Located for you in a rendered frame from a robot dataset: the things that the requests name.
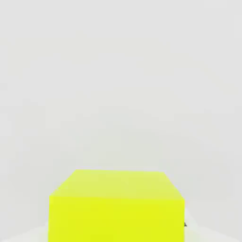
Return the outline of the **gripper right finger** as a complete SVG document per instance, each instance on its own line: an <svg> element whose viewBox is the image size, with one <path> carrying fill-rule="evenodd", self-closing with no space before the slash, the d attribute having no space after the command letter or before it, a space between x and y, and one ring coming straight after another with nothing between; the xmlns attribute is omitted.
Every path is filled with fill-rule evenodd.
<svg viewBox="0 0 242 242"><path fill-rule="evenodd" d="M199 226L185 208L184 242L232 242L231 237Z"/></svg>

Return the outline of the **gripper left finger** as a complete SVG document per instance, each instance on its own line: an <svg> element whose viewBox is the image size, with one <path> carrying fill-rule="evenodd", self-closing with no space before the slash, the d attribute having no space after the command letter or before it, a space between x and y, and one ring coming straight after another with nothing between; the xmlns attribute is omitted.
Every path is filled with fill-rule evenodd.
<svg viewBox="0 0 242 242"><path fill-rule="evenodd" d="M48 242L48 222L43 226L5 239L3 242Z"/></svg>

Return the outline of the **small yellow cube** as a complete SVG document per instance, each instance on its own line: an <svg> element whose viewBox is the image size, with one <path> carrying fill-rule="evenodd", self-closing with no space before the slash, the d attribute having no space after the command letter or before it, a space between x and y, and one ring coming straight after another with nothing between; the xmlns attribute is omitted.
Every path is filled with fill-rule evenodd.
<svg viewBox="0 0 242 242"><path fill-rule="evenodd" d="M48 242L184 242L184 214L163 172L76 170L49 197Z"/></svg>

